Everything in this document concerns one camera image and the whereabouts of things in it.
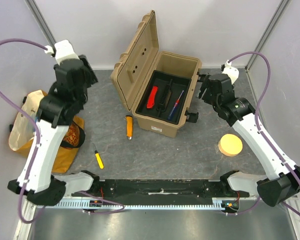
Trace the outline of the blue handle screwdriver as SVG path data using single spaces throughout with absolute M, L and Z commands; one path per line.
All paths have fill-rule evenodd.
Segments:
M 176 109 L 177 109 L 177 107 L 178 107 L 178 105 L 179 105 L 179 102 L 180 102 L 180 100 L 181 100 L 181 98 L 182 98 L 184 92 L 185 92 L 185 91 L 183 90 L 183 91 L 180 93 L 178 99 L 177 99 L 176 102 L 174 103 L 174 106 L 173 106 L 173 108 L 171 109 L 171 111 L 170 111 L 170 113 L 169 113 L 169 115 L 168 115 L 168 118 L 167 118 L 169 121 L 173 118 L 174 113 L 175 113 L 175 111 L 176 111 Z

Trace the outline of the orange utility knife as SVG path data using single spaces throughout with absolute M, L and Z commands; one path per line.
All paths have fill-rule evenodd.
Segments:
M 126 137 L 131 140 L 133 137 L 133 117 L 131 115 L 126 115 Z

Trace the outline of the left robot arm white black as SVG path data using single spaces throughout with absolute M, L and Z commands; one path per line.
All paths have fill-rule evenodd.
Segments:
M 55 206 L 64 196 L 84 191 L 96 196 L 100 184 L 98 177 L 83 170 L 65 176 L 53 176 L 52 169 L 57 152 L 63 146 L 73 118 L 88 101 L 88 88 L 98 79 L 85 55 L 69 57 L 53 67 L 56 81 L 43 97 L 37 110 L 35 134 L 25 169 L 7 188 L 38 206 Z

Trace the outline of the black toolbox tray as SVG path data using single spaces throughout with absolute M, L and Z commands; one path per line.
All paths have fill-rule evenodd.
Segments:
M 177 125 L 182 115 L 181 111 L 185 104 L 191 81 L 192 79 L 189 77 L 168 74 L 158 70 L 153 71 L 135 112 L 142 116 L 151 117 Z M 152 109 L 147 109 L 148 97 L 153 86 L 158 87 L 158 91 L 155 96 L 155 104 Z M 183 90 L 184 93 L 173 118 L 168 120 L 168 116 Z

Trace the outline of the yellow handle screwdriver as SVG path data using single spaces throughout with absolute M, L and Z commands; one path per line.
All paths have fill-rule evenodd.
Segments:
M 101 170 L 104 169 L 104 163 L 103 163 L 103 160 L 99 154 L 99 152 L 97 151 L 96 149 L 96 146 L 93 144 L 93 147 L 94 147 L 94 155 L 95 155 L 95 158 L 96 158 L 96 161 L 98 163 L 98 166 Z

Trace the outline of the red utility knife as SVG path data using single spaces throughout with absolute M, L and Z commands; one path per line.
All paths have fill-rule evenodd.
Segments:
M 147 109 L 152 109 L 154 107 L 157 92 L 158 92 L 158 87 L 153 86 L 149 94 L 149 97 L 147 99 L 147 104 L 146 104 Z

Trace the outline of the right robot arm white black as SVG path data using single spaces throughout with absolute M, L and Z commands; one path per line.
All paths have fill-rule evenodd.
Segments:
M 243 191 L 274 207 L 300 192 L 300 166 L 272 141 L 263 126 L 257 127 L 255 109 L 244 97 L 236 97 L 230 77 L 224 73 L 201 74 L 198 97 L 212 105 L 248 144 L 261 163 L 265 174 L 255 175 L 232 170 L 221 176 L 219 191 L 225 197 Z

